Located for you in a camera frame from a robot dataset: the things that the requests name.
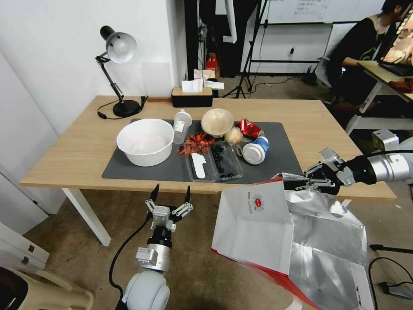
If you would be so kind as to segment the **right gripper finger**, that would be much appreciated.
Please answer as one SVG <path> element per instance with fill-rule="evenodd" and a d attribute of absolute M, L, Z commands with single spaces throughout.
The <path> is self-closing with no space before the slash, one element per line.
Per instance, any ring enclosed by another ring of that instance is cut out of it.
<path fill-rule="evenodd" d="M 338 194 L 338 185 L 333 181 L 309 179 L 309 180 L 283 180 L 285 190 L 302 191 L 310 190 L 329 195 Z"/>
<path fill-rule="evenodd" d="M 333 180 L 336 179 L 337 171 L 338 168 L 334 163 L 324 163 L 319 161 L 304 171 L 303 175 L 308 179 Z"/>

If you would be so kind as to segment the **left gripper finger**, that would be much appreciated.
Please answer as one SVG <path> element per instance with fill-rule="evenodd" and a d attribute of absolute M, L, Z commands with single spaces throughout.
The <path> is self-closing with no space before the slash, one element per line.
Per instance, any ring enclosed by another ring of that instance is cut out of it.
<path fill-rule="evenodd" d="M 159 206 L 157 206 L 157 205 L 155 204 L 156 199 L 157 199 L 157 196 L 158 196 L 158 193 L 159 193 L 159 187 L 160 187 L 160 184 L 158 183 L 158 184 L 155 186 L 154 190 L 151 192 L 150 198 L 145 201 L 145 205 L 146 205 L 147 208 L 148 208 L 147 215 L 146 215 L 146 221 L 149 221 L 149 220 L 153 217 L 153 212 L 154 212 L 154 211 L 155 211 L 156 213 L 158 213 L 159 210 L 160 210 L 160 209 L 159 209 Z"/>
<path fill-rule="evenodd" d="M 190 214 L 190 212 L 192 212 L 193 209 L 194 207 L 191 203 L 191 190 L 190 190 L 190 186 L 188 186 L 186 194 L 185 194 L 184 203 L 178 207 L 172 208 L 172 211 L 170 213 L 170 220 L 172 220 L 173 223 L 177 223 L 181 221 L 183 217 Z"/>

